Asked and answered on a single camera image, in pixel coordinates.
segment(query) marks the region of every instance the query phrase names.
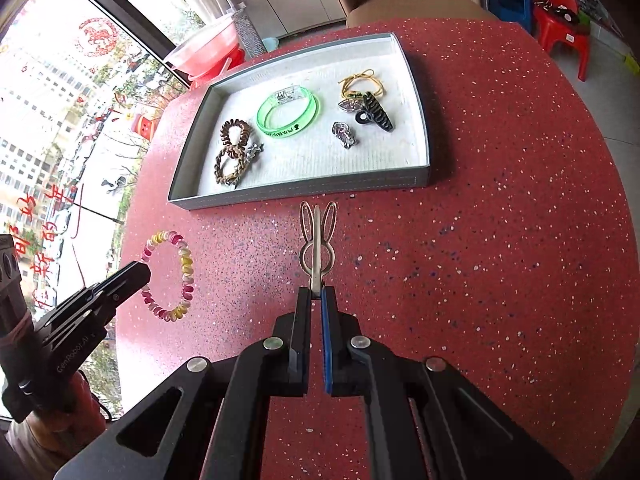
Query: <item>pink and yellow bracelet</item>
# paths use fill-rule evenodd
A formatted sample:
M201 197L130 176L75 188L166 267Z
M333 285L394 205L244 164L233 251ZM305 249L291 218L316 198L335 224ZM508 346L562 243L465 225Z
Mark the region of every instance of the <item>pink and yellow bracelet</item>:
M177 319L182 319L182 316L189 311L191 300L193 299L193 260L191 259L191 251L187 242L184 241L182 235L175 231L158 231L146 241L140 260L148 263L154 249L166 241L177 247L178 256L180 256L180 264L182 265L182 298L178 302L178 306L173 310L165 310L154 301L148 285L142 287L141 294L145 304L154 316L158 316L159 319L164 319L165 321L176 321Z

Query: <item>red speckled table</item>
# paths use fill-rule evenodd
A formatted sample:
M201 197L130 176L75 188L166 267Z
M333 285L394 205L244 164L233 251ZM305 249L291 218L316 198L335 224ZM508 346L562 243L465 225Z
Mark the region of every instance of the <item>red speckled table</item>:
M587 478L626 397L640 324L636 241L602 136L517 25L379 23L275 54L386 31L398 35L420 90L433 180L309 198L338 203L328 282L366 335L401 356L446 357ZM198 285L192 313L175 324L138 297L118 311L127 407L189 357L223 359L270 335L305 283L299 198L194 212L167 203L204 92L167 108L127 219L124 262L156 230L175 229L193 248ZM154 297L175 304L178 262L170 248L158 251ZM271 403L264 478L369 478L360 401L322 393L321 370L316 308L310 392Z

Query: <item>green wristband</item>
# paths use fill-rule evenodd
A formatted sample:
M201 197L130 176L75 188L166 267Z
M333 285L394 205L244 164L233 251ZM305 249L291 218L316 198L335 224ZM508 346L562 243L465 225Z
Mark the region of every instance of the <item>green wristband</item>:
M302 115L285 126L269 128L267 126L267 117L274 108L284 103L295 101L296 99L306 99L306 109L302 112ZM306 88L293 85L278 90L267 97L267 100L258 108L255 122L258 124L260 131L270 137L289 137L308 126L316 116L316 111L318 111L318 101L316 97Z

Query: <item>black cable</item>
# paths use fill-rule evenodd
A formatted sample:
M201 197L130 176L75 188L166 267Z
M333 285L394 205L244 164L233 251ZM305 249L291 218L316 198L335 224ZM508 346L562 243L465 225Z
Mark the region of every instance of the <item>black cable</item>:
M91 391L91 384L89 384L89 379L86 378L86 374L80 369L78 370L78 372L80 373L80 375L82 375L82 378L89 385L89 391ZM103 403L100 402L100 399L98 399L98 397L93 392L91 392L91 396L94 398L95 402L98 403L98 406L100 406L100 409L107 414L104 420L107 421L107 424L111 424L113 422L113 415L111 415L111 412L109 411L109 409Z

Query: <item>black hair claw clip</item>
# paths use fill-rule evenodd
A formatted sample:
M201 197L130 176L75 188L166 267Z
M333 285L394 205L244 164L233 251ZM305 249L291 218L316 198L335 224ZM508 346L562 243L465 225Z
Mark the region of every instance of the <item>black hair claw clip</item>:
M378 100L371 92L366 92L362 97L362 110L356 113L356 122L359 124L367 124L375 122L380 128L386 132L394 129L389 116L386 114Z

